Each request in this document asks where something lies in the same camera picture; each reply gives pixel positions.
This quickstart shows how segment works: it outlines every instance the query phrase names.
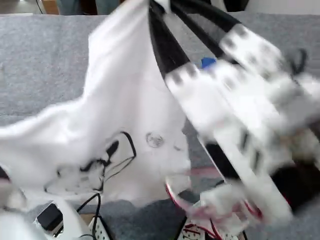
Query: black wire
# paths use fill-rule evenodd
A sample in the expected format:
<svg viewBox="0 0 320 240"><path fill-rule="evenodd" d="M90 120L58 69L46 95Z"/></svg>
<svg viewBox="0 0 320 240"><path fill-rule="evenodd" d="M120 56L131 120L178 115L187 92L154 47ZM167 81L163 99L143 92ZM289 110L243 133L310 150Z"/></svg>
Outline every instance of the black wire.
<svg viewBox="0 0 320 240"><path fill-rule="evenodd" d="M90 201L92 201L95 197L98 198L98 204L96 207L95 215L94 215L94 221L93 221L93 226L92 226L92 236L93 239L96 240L96 226L97 226L97 221L98 221L98 216L99 216L99 211L101 207L101 196L99 193L94 194L92 197L90 197L88 200L86 200L80 207L76 209L76 211L79 213ZM56 238L61 231L64 229L64 226L60 227L59 230L55 233L54 237Z"/></svg>
<svg viewBox="0 0 320 240"><path fill-rule="evenodd" d="M93 239L95 239L95 237L92 234L83 234L79 238L82 238L82 237L92 237Z"/></svg>
<svg viewBox="0 0 320 240"><path fill-rule="evenodd" d="M40 6L39 6L38 0L35 0L35 2L36 2L36 4L38 5L38 8L39 8L39 10L40 10L41 14L44 14L44 13L42 12L42 10L41 10Z"/></svg>
<svg viewBox="0 0 320 240"><path fill-rule="evenodd" d="M307 64L307 59L308 59L307 50L300 48L300 49L298 49L298 52L300 53L300 59L299 59L298 63L295 61L293 56L288 57L288 59L287 59L290 64L293 76L296 76L296 75L302 73L305 70L306 64Z"/></svg>

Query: robotic arm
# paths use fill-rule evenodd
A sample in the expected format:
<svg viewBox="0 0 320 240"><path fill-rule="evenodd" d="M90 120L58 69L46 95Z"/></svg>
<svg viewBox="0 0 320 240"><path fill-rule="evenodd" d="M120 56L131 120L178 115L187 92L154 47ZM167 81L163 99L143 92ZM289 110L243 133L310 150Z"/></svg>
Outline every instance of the robotic arm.
<svg viewBox="0 0 320 240"><path fill-rule="evenodd" d="M304 72L304 50L296 64L241 24L220 47L225 56L210 67L187 63L165 82L227 183L182 208L237 234L287 222L319 193L320 82Z"/></svg>

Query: red wire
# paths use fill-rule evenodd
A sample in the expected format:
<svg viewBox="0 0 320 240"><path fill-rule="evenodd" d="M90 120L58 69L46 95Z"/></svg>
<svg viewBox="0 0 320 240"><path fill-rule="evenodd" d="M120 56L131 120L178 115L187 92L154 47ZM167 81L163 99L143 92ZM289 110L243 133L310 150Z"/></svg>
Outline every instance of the red wire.
<svg viewBox="0 0 320 240"><path fill-rule="evenodd" d="M214 223L212 222L212 220L210 219L210 224L211 224L211 228L212 228L212 231L214 232L214 235L215 235L215 238L216 240L223 240L222 237L219 235L216 227L214 226Z"/></svg>

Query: gray table surface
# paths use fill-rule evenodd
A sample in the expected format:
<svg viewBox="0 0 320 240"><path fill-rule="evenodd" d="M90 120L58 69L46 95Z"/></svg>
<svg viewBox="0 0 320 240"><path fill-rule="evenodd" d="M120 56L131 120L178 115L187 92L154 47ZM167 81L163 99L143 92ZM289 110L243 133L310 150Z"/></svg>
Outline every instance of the gray table surface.
<svg viewBox="0 0 320 240"><path fill-rule="evenodd" d="M320 16L235 13L239 20L282 51L306 48L307 71L320 77ZM208 21L192 16L214 38L221 33ZM45 16L0 18L0 124L6 125L38 113L49 104L82 93L88 63L88 35L104 16ZM179 21L169 19L170 29L195 63L212 54ZM184 129L191 164L210 165L192 127ZM33 220L43 208L29 212ZM85 209L93 212L94 206ZM129 202L102 206L101 215L117 240L167 240L181 224L183 213L170 200L137 209ZM299 216L288 226L267 228L270 240L311 240L320 234L320 206ZM258 229L249 229L251 240L261 239Z"/></svg>

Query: white cloth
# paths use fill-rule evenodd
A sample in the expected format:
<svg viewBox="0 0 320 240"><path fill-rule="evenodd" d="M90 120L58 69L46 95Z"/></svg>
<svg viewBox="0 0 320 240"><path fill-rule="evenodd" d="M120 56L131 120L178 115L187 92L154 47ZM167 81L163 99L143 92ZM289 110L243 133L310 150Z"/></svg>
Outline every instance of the white cloth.
<svg viewBox="0 0 320 240"><path fill-rule="evenodd" d="M190 168L185 115L157 66L148 10L127 0L89 36L80 98L0 128L0 166L30 207L97 191L143 206L168 197L166 175Z"/></svg>

